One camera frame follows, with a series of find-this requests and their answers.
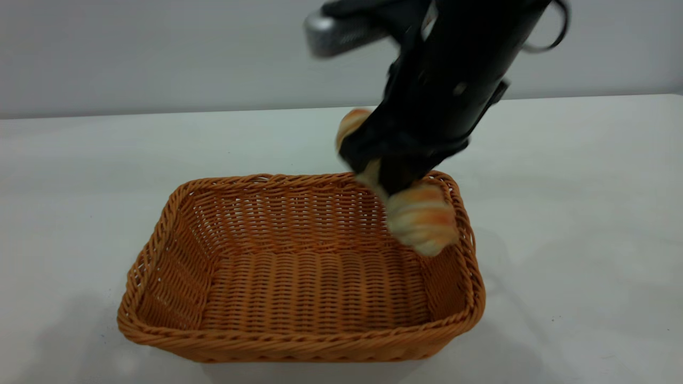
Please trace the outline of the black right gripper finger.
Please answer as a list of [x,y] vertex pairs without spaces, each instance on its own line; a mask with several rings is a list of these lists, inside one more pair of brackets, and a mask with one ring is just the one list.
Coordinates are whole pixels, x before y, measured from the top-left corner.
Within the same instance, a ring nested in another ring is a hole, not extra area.
[[379,185],[387,195],[409,189],[427,174],[427,168],[413,160],[381,160]]

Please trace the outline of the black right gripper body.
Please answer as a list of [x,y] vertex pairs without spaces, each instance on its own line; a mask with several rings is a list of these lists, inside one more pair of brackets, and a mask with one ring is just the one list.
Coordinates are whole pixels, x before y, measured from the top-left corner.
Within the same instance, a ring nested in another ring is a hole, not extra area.
[[356,172],[373,159],[427,172],[463,151],[549,1],[435,1],[424,37],[420,19],[397,36],[382,102],[344,139],[339,154]]

